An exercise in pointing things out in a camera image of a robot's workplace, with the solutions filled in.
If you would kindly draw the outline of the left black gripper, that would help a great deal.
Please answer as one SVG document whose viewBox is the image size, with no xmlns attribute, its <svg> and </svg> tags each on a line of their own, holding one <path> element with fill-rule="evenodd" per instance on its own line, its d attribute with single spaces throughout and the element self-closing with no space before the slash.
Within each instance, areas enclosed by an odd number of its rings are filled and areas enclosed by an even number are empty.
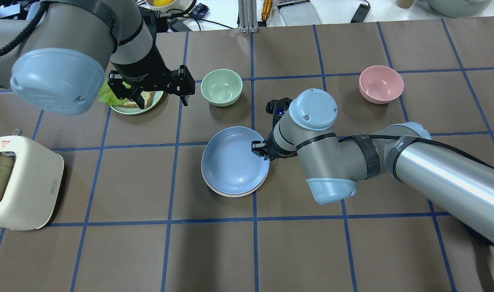
<svg viewBox="0 0 494 292">
<path fill-rule="evenodd" d="M 190 95 L 195 94 L 196 83 L 186 65 L 176 70 L 167 70 L 160 74 L 150 74 L 139 81 L 132 81 L 116 70 L 111 70 L 108 85 L 118 99 L 127 98 L 132 101 L 132 108 L 147 109 L 147 91 L 163 91 L 180 97 L 182 105 L 189 105 Z"/>
</svg>

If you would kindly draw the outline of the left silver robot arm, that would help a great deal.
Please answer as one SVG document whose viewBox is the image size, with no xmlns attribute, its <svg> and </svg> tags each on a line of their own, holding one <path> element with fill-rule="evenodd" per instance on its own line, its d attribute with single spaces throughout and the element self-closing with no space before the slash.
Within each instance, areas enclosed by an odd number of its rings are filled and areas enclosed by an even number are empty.
<svg viewBox="0 0 494 292">
<path fill-rule="evenodd" d="M 133 0 L 41 0 L 31 20 L 0 19 L 0 88 L 42 110 L 85 113 L 104 82 L 145 108 L 142 92 L 183 105 L 195 93 L 185 65 L 169 70 Z"/>
</svg>

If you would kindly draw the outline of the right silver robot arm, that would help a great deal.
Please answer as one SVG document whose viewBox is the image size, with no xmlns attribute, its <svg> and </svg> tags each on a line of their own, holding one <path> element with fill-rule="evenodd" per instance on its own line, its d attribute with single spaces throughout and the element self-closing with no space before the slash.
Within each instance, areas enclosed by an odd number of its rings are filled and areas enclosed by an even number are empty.
<svg viewBox="0 0 494 292">
<path fill-rule="evenodd" d="M 494 243 L 494 167 L 432 140 L 416 122 L 338 138 L 338 106 L 326 91 L 271 100 L 273 128 L 252 152 L 265 160 L 298 157 L 315 201 L 329 204 L 357 193 L 358 181 L 383 173 L 423 194 Z"/>
</svg>

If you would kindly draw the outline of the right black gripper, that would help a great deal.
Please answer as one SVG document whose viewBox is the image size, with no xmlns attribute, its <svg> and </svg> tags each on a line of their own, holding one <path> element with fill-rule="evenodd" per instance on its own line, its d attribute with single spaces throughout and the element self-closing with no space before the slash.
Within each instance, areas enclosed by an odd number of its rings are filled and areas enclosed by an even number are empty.
<svg viewBox="0 0 494 292">
<path fill-rule="evenodd" d="M 288 151 L 275 143 L 274 130 L 277 123 L 283 117 L 283 115 L 289 109 L 289 106 L 293 100 L 290 98 L 282 98 L 279 100 L 273 99 L 267 102 L 265 111 L 272 116 L 272 130 L 268 137 L 263 141 L 252 141 L 252 152 L 258 157 L 263 158 L 265 161 L 273 161 L 278 158 L 287 159 L 296 157 L 297 152 L 295 150 Z"/>
</svg>

